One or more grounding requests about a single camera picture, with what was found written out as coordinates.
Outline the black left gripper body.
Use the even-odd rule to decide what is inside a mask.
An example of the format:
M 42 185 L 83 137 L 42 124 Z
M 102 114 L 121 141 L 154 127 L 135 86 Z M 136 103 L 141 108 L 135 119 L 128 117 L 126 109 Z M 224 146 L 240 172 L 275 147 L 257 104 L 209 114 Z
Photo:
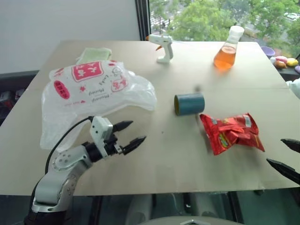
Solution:
M 123 154 L 123 147 L 120 146 L 117 141 L 118 138 L 115 134 L 111 134 L 108 139 L 104 140 L 104 148 L 107 155 L 112 156 L 115 154 Z

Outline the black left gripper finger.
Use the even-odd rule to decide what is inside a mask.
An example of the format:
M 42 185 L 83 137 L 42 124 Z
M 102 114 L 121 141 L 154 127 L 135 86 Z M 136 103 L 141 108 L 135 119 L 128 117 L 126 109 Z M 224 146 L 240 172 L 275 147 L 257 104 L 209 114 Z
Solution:
M 146 136 L 140 136 L 132 140 L 128 145 L 122 147 L 123 155 L 127 155 L 128 153 L 132 152 L 136 148 L 138 148 L 141 143 L 146 139 Z
M 113 125 L 112 133 L 122 131 L 125 128 L 127 128 L 129 125 L 131 125 L 132 123 L 133 123 L 132 120 L 124 120 L 124 121 L 118 122 Z

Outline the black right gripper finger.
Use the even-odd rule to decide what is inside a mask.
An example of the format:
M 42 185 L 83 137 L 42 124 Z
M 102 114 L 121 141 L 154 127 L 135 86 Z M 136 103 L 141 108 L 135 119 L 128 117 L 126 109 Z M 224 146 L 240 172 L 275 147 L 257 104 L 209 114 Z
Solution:
M 300 153 L 300 141 L 294 139 L 281 139 L 281 141 L 291 150 Z
M 295 169 L 274 159 L 267 158 L 266 160 L 281 175 L 295 182 L 298 185 L 300 184 L 300 174 L 296 172 Z

